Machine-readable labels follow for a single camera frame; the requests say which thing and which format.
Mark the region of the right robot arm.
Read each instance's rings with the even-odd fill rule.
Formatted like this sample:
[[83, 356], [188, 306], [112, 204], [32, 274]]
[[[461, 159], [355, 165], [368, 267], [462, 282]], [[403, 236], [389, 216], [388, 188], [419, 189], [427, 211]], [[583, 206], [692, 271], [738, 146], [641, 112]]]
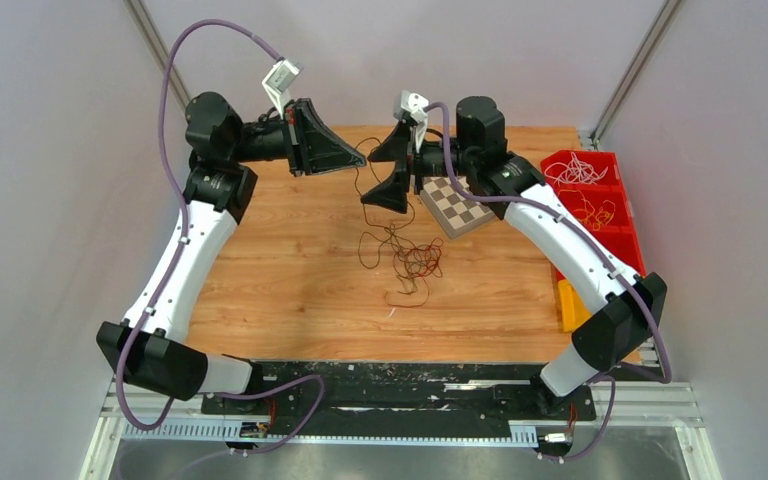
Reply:
[[590, 314], [562, 353], [531, 379], [537, 413], [558, 416], [569, 407], [572, 392], [621, 364], [647, 340], [665, 350], [659, 329], [665, 281], [620, 260], [562, 204], [539, 169], [509, 150], [505, 118], [492, 98], [460, 100], [450, 124], [444, 103], [402, 91], [394, 117], [393, 131], [368, 156], [372, 162], [393, 162], [394, 170], [362, 195], [362, 203], [404, 213], [410, 183], [446, 176], [458, 195], [487, 206], [537, 246]]

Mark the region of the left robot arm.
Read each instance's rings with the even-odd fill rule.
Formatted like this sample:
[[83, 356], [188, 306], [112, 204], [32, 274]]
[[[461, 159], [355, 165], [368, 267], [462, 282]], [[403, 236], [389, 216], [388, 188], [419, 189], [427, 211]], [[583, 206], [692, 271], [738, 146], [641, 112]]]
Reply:
[[258, 180], [255, 161], [287, 160], [294, 176], [353, 169], [365, 157], [330, 130], [309, 98], [244, 121], [216, 92], [185, 110], [192, 151], [183, 203], [167, 247], [142, 293], [117, 323], [101, 325], [96, 342], [117, 380], [177, 400], [227, 393], [242, 414], [260, 410], [266, 388], [254, 365], [185, 345], [207, 276], [240, 225]]

